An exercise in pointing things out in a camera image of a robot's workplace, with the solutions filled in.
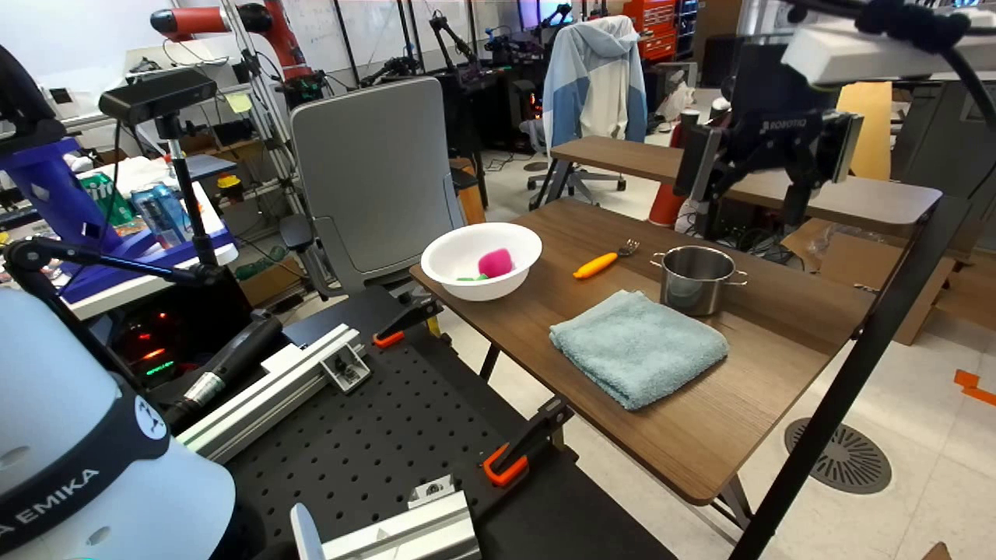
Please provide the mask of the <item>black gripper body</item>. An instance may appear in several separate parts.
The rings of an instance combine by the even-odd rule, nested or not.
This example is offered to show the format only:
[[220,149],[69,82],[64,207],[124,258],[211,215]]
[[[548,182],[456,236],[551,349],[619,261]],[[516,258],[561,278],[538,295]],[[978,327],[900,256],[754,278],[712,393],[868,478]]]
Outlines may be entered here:
[[848,175],[863,120],[855,112],[758,112],[709,108],[709,123],[682,120],[674,192],[682,225],[715,225],[722,195],[756,170],[783,170],[780,222],[799,225],[826,183]]

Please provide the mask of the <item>white Franka robot base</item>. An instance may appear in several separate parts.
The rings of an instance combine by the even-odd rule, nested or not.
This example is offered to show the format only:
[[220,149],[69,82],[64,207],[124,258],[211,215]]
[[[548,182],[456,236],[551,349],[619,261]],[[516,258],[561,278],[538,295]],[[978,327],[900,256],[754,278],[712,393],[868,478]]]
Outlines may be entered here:
[[0,294],[0,560],[211,560],[234,477],[35,295]]

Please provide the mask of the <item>red robot arm background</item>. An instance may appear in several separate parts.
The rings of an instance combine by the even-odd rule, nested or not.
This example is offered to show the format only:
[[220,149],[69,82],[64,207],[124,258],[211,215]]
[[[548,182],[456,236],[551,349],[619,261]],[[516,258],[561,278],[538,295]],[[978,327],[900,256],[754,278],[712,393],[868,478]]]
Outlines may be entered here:
[[[262,35],[278,58],[285,62],[284,74],[304,73],[302,50],[285,26],[279,0],[243,7],[177,7],[148,16],[148,26],[170,37],[185,42],[211,32]],[[583,146],[578,106],[593,90],[593,58],[583,57],[583,35],[598,21],[575,21],[555,35],[545,54],[542,78],[542,134],[551,149],[551,170],[545,175],[535,207],[556,200],[567,191],[571,161],[567,149]],[[780,167],[791,177],[786,215],[799,215],[808,195],[848,175],[848,149],[860,123],[834,112],[830,93],[803,82],[783,62],[786,45],[772,37],[738,37],[731,46],[731,73],[722,85],[722,100],[731,102],[728,117],[715,124],[684,124],[682,161],[671,175],[684,200],[715,203],[734,183],[756,170]]]

